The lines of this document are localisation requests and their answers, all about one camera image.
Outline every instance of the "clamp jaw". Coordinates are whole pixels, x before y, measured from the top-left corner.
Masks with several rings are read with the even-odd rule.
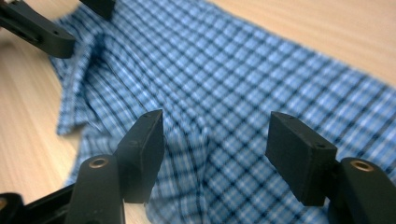
[[[123,224],[123,203],[149,200],[163,161],[163,112],[140,117],[113,155],[84,161],[76,184],[27,205],[16,193],[0,194],[2,224]]]
[[[111,18],[115,0],[80,0],[106,20]],[[0,4],[0,27],[57,58],[70,58],[76,39],[47,20],[26,3],[5,0]]]
[[[265,155],[303,205],[323,206],[329,198],[331,224],[396,223],[396,188],[384,171],[357,158],[338,162],[336,153],[297,118],[271,113]]]

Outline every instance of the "brass insert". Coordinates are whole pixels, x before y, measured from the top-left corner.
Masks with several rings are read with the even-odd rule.
[[[372,172],[374,170],[374,167],[365,161],[352,161],[350,164],[364,172]]]
[[[7,199],[0,198],[0,211],[7,206]]]
[[[102,168],[108,164],[108,159],[106,158],[97,158],[94,161],[90,162],[90,167],[93,169]]]

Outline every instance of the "light wood surface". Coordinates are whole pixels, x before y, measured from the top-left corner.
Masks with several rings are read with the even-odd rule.
[[[77,0],[26,0],[55,19]],[[212,0],[235,16],[351,64],[396,86],[396,1]],[[26,203],[65,181],[78,132],[55,134],[61,86],[45,53],[0,31],[0,192]],[[148,222],[142,205],[125,207],[127,223]]]

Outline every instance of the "blue plaid shirt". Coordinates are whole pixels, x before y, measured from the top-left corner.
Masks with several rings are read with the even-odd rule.
[[[301,119],[396,183],[396,91],[361,71],[203,1],[118,0],[111,21],[80,6],[77,38],[51,59],[62,82],[58,134],[84,124],[76,167],[110,154],[143,113],[163,109],[165,155],[153,223],[323,223],[264,156],[271,111]]]

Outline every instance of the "checkered fabric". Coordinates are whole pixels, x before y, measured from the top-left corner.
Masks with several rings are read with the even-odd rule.
[[[326,223],[264,156],[271,111],[301,119],[396,183],[396,91],[204,1],[118,0],[111,21],[80,6],[77,38],[51,59],[62,82],[58,134],[84,124],[76,168],[112,153],[143,113],[163,109],[165,155],[153,223]]]

